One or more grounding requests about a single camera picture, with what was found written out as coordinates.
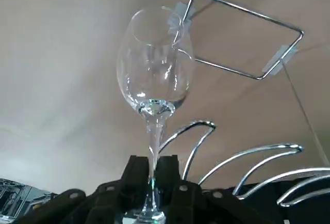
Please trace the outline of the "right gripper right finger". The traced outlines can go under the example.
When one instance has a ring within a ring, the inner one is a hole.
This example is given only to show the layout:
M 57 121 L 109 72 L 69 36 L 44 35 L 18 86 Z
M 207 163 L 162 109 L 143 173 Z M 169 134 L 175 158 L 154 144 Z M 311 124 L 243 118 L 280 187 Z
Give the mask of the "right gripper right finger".
M 182 180 L 176 155 L 162 156 L 156 186 L 166 223 L 260 223 L 260 215 L 224 189 L 204 192 Z

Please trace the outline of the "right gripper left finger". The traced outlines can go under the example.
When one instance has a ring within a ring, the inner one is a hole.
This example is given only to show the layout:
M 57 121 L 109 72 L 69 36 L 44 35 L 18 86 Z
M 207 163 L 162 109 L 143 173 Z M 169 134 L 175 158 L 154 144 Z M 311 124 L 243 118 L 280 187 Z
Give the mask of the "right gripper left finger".
M 148 165 L 146 157 L 132 155 L 119 180 L 99 185 L 90 195 L 76 188 L 66 190 L 15 223 L 115 223 L 127 200 L 143 193 Z

